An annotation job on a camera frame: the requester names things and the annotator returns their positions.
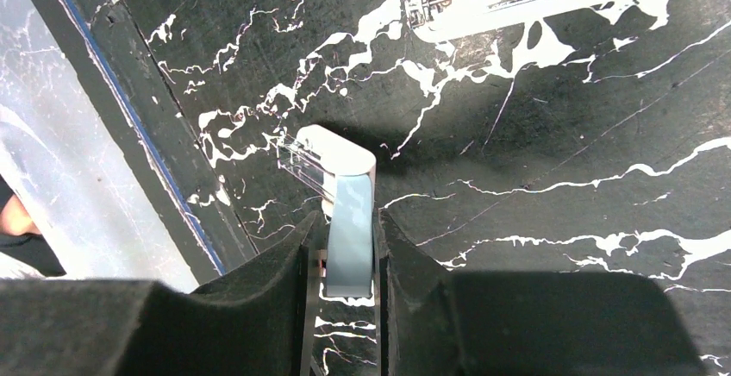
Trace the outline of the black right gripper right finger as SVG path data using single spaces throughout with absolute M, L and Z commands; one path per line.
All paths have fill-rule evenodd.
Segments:
M 704 375 L 672 301 L 631 273 L 447 270 L 377 215 L 383 375 Z

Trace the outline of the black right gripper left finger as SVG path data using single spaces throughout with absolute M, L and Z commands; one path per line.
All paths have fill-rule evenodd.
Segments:
M 185 294 L 156 281 L 5 280 L 4 375 L 311 375 L 320 215 Z

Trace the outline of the light blue eraser block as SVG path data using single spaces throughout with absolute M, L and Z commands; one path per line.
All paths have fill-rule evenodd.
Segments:
M 320 125 L 277 142 L 278 168 L 315 191 L 329 219 L 324 292 L 369 298 L 374 269 L 373 212 L 377 159 L 366 148 Z

